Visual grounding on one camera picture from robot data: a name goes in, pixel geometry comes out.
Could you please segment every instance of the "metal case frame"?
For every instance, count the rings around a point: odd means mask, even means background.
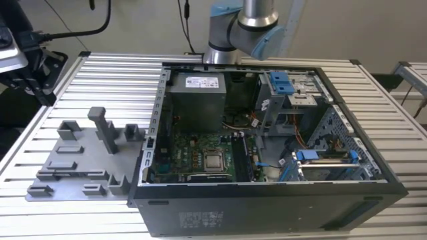
[[[198,63],[162,63],[162,66],[165,72],[160,75],[158,93],[164,92],[166,79],[173,71],[193,72],[197,67],[202,67],[205,71],[209,68],[234,68],[245,72],[288,69],[313,71],[370,153],[386,183],[148,184],[141,182],[141,174],[150,174],[146,168],[150,160],[145,157],[152,156],[153,146],[152,151],[142,153],[142,167],[134,168],[134,173],[138,170],[138,174],[133,175],[128,201],[129,205],[138,208],[153,237],[346,231],[408,194],[321,68]],[[146,137],[150,134],[153,137],[157,131],[160,116],[156,111],[161,110],[161,101],[162,97],[156,96]],[[214,221],[210,227],[193,227],[184,224],[186,218],[194,218],[200,223],[212,218]]]

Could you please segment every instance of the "gray plastic post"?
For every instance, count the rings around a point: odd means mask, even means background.
[[[66,121],[61,121],[56,131],[62,140],[76,141],[77,139],[73,132],[80,132],[81,129],[76,121],[66,120]]]
[[[126,176],[122,175],[120,181],[116,180],[114,176],[109,176],[108,189],[112,195],[125,195],[129,192],[130,184],[128,182]]]
[[[141,140],[144,135],[140,134],[140,128],[137,124],[126,124],[124,126],[124,137],[125,141],[128,142],[137,142]]]
[[[108,153],[114,154],[116,152],[118,152],[118,148],[114,143],[114,136],[105,121],[105,108],[101,106],[90,107],[86,117],[90,121],[94,122],[97,136],[100,137],[104,143]]]

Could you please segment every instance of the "motherboard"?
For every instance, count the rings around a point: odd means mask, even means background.
[[[154,183],[262,182],[253,136],[176,132],[154,165]]]

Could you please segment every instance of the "metal rail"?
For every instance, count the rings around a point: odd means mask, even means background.
[[[18,239],[150,239],[137,209],[125,201],[26,202],[23,196],[58,138],[62,120],[86,120],[92,106],[104,106],[116,127],[146,128],[161,62],[200,62],[198,56],[92,53],[78,58],[56,90],[53,107],[40,109],[0,163],[0,236]],[[364,68],[348,60],[272,58],[242,64],[320,67],[408,196],[350,232],[313,232],[306,238],[427,239],[427,134]],[[192,239],[304,239],[294,234],[193,237]]]

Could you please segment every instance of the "orange wire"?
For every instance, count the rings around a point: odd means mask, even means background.
[[[301,137],[301,135],[300,135],[298,128],[297,128],[297,126],[296,126],[296,118],[294,118],[294,114],[292,115],[292,118],[293,118],[294,138],[296,138],[296,141],[297,141],[298,145],[301,145],[301,147],[302,147],[304,149],[306,149],[306,146],[305,146],[305,143],[304,143],[302,137]]]

